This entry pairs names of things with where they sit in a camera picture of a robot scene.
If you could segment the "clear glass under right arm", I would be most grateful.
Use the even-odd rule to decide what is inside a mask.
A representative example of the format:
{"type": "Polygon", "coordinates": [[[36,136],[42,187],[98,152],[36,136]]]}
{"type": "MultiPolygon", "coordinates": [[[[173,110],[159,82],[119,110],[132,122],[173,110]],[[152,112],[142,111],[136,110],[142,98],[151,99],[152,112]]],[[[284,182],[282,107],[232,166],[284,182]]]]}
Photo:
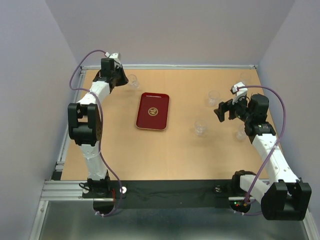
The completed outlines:
{"type": "Polygon", "coordinates": [[[235,133],[235,137],[237,138],[237,140],[239,141],[243,141],[247,138],[247,134],[245,132],[245,126],[244,125],[240,125],[238,127],[237,132],[235,133]]]}

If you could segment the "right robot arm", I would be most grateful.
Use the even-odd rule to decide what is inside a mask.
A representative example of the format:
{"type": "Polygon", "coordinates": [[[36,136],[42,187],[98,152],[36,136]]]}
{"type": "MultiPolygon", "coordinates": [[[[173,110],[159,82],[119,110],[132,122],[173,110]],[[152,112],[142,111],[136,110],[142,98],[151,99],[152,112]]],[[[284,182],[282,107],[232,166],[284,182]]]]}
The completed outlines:
{"type": "Polygon", "coordinates": [[[244,131],[254,146],[267,171],[269,183],[259,179],[257,173],[239,170],[230,182],[231,192],[235,195],[246,193],[242,202],[233,205],[235,211],[246,214],[254,198],[261,207],[262,215],[267,220],[302,221],[310,202],[310,185],[298,178],[289,167],[281,149],[273,126],[267,122],[269,99],[261,94],[246,95],[220,102],[214,110],[220,122],[240,119],[244,131]]]}

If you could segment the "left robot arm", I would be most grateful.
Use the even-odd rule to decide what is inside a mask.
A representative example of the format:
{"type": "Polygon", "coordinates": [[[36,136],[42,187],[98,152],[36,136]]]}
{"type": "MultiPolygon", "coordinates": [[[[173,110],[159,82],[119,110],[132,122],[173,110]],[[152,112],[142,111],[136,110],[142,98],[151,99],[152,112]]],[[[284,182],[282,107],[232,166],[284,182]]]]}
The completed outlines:
{"type": "Polygon", "coordinates": [[[79,184],[84,198],[106,198],[111,194],[108,167],[101,153],[102,102],[115,87],[129,83],[117,53],[106,54],[100,67],[91,87],[79,89],[85,95],[67,107],[69,138],[80,147],[88,170],[87,181],[79,184]]]}

